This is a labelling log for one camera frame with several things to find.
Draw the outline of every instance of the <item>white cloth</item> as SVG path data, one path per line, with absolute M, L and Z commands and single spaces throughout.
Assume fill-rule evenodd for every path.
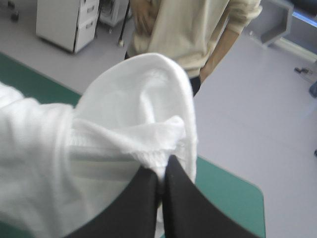
M 188 77 L 161 55 L 107 70 L 75 109 L 40 105 L 0 83 L 0 221 L 63 237 L 110 205 L 140 163 L 162 180 L 175 154 L 194 180 L 196 149 Z

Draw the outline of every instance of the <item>gray floor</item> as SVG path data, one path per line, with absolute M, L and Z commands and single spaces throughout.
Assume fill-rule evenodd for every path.
M 71 55 L 35 36 L 35 0 L 16 3 L 19 23 L 0 14 L 0 51 L 56 81 L 83 92 L 123 59 L 119 28 Z M 297 66 L 317 68 L 242 36 L 195 98 L 199 154 L 261 188 L 269 238 L 317 237 L 317 101 Z

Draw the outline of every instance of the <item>green mat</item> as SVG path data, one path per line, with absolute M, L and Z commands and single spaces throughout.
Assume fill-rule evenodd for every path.
M 0 81 L 41 103 L 76 105 L 80 98 L 79 94 L 2 54 Z M 202 158 L 197 160 L 196 185 L 228 217 L 257 236 L 265 237 L 264 200 L 257 187 Z M 0 238 L 31 237 L 27 232 L 0 223 Z

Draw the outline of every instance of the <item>beige sweater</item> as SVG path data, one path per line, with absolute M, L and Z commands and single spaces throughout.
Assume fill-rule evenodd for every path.
M 135 32 L 128 55 L 161 53 L 179 63 L 189 77 L 196 77 L 224 28 L 240 34 L 260 14 L 260 1 L 153 0 L 159 12 L 152 35 Z

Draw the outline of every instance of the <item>white cabinet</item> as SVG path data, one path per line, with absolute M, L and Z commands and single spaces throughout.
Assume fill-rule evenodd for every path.
M 99 0 L 38 0 L 36 34 L 71 52 L 94 39 Z

